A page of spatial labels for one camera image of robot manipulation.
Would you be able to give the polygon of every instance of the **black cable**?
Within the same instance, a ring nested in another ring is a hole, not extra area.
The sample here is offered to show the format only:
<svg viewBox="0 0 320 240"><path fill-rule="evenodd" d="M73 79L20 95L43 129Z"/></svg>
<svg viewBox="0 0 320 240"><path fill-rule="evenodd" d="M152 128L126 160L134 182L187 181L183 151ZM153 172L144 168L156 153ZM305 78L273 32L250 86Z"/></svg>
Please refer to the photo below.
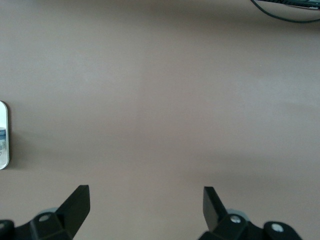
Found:
<svg viewBox="0 0 320 240"><path fill-rule="evenodd" d="M261 12L263 12L264 14L267 14L268 16L275 18L275 19L279 19L282 21L286 21L289 23L294 23L294 24L310 24L310 23L315 23L315 22L320 22L320 18L319 19L314 19L314 20L307 20L307 21L297 21L297 20L291 20L291 19L287 19L284 17L280 17L280 16L276 16L273 15L270 12L267 12L266 10L264 10L257 2L256 0L250 0Z"/></svg>

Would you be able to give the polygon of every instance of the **rounded white plastic edge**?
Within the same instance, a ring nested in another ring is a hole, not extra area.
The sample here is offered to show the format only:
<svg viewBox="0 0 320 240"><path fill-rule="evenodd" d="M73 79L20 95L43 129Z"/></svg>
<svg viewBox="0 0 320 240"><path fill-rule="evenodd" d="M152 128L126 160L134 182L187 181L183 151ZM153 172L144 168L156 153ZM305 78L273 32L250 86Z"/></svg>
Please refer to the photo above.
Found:
<svg viewBox="0 0 320 240"><path fill-rule="evenodd" d="M7 106L0 101L0 128L5 128L6 149L1 151L0 155L0 170L4 169L9 164L9 124L8 124L8 109Z"/></svg>

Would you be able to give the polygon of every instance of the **silver screw head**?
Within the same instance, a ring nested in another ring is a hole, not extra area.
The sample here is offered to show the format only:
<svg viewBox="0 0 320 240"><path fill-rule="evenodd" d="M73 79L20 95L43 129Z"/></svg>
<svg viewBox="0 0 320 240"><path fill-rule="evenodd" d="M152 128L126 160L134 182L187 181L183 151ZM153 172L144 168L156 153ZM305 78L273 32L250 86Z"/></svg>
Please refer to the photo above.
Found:
<svg viewBox="0 0 320 240"><path fill-rule="evenodd" d="M47 221L49 219L49 217L50 217L49 214L43 215L43 216L39 217L39 222Z"/></svg>
<svg viewBox="0 0 320 240"><path fill-rule="evenodd" d="M235 224L241 223L240 217L238 217L238 216L236 216L236 215L232 215L232 216L230 217L230 220L231 220L231 222L233 222L233 223L235 223Z"/></svg>
<svg viewBox="0 0 320 240"><path fill-rule="evenodd" d="M271 224L271 228L276 231L276 232L279 232L279 233L282 233L284 231L284 228L278 224L278 223L272 223Z"/></svg>

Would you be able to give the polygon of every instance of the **beige table surface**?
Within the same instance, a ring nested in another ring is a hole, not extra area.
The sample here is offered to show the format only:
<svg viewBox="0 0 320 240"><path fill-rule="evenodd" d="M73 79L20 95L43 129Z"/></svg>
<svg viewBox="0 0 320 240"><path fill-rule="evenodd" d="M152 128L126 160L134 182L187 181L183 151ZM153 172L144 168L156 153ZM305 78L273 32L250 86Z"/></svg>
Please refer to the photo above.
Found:
<svg viewBox="0 0 320 240"><path fill-rule="evenodd" d="M0 218L88 184L76 240L197 240L214 186L318 240L319 26L247 0L0 1Z"/></svg>

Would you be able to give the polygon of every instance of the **screw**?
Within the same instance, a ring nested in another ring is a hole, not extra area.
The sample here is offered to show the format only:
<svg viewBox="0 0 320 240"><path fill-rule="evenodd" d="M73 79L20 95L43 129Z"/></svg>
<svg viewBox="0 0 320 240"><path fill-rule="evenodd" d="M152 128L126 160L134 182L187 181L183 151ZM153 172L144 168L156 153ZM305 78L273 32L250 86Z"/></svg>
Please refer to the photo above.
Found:
<svg viewBox="0 0 320 240"><path fill-rule="evenodd" d="M232 215L232 216L230 217L230 220L231 220L231 222L233 222L233 223L235 223L235 224L241 223L241 219L240 219L238 216L236 216L236 215Z"/></svg>
<svg viewBox="0 0 320 240"><path fill-rule="evenodd" d="M281 225L277 224L277 223L272 223L271 228L274 231L279 232L279 233L282 233L284 231L284 228Z"/></svg>
<svg viewBox="0 0 320 240"><path fill-rule="evenodd" d="M43 215L39 218L39 222L44 222L44 221L47 221L48 219L50 218L50 215L47 214L47 215Z"/></svg>

